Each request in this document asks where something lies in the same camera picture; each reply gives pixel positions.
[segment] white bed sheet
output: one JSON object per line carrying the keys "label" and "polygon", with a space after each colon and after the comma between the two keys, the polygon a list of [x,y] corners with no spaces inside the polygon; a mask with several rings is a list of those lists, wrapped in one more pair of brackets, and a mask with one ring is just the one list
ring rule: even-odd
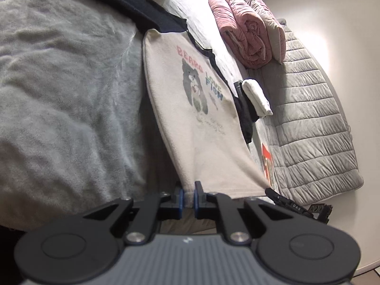
{"label": "white bed sheet", "polygon": [[220,71],[237,96],[234,82],[242,79],[235,58],[228,52],[220,36],[208,0],[153,0],[169,13],[187,19],[189,32],[203,47],[210,48]]}

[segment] black circular pad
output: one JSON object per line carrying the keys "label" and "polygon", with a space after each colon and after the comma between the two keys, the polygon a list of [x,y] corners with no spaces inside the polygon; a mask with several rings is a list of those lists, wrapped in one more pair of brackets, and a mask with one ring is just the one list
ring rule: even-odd
{"label": "black circular pad", "polygon": [[301,234],[290,240],[290,250],[297,256],[316,260],[324,259],[334,250],[334,244],[323,236]]}
{"label": "black circular pad", "polygon": [[14,250],[20,271],[41,284],[78,284],[100,275],[119,255],[101,223],[67,218],[24,235]]}
{"label": "black circular pad", "polygon": [[301,284],[340,284],[360,260],[349,235],[303,216],[268,224],[256,253],[279,277]]}
{"label": "black circular pad", "polygon": [[75,234],[58,234],[42,243],[46,256],[56,259],[76,257],[86,248],[86,240]]}

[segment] gray fleece blanket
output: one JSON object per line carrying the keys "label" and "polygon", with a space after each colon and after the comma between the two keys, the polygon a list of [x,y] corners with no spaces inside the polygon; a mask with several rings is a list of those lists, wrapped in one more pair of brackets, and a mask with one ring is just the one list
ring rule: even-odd
{"label": "gray fleece blanket", "polygon": [[0,18],[1,225],[174,188],[130,19],[95,0],[0,0]]}
{"label": "gray fleece blanket", "polygon": [[284,64],[250,70],[273,116],[256,128],[273,157],[273,188],[307,205],[363,185],[350,128],[328,77],[287,26]]}

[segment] gray quilted comforter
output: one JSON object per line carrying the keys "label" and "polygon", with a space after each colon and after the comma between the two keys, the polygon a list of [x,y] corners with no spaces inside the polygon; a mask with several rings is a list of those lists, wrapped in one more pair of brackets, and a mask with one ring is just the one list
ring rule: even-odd
{"label": "gray quilted comforter", "polygon": [[283,65],[272,60],[250,70],[271,104],[273,116],[260,137],[273,156],[274,188],[301,205],[360,188],[350,129],[322,68],[287,26]]}

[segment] metal pivot screw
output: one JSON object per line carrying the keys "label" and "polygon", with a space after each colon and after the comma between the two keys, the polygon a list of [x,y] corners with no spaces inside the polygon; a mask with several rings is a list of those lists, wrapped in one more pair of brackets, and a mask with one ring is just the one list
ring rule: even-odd
{"label": "metal pivot screw", "polygon": [[234,242],[245,242],[249,239],[249,235],[247,233],[242,233],[241,231],[232,233],[229,237]]}
{"label": "metal pivot screw", "polygon": [[127,240],[129,242],[142,242],[145,240],[145,236],[142,233],[138,233],[134,231],[127,235]]}

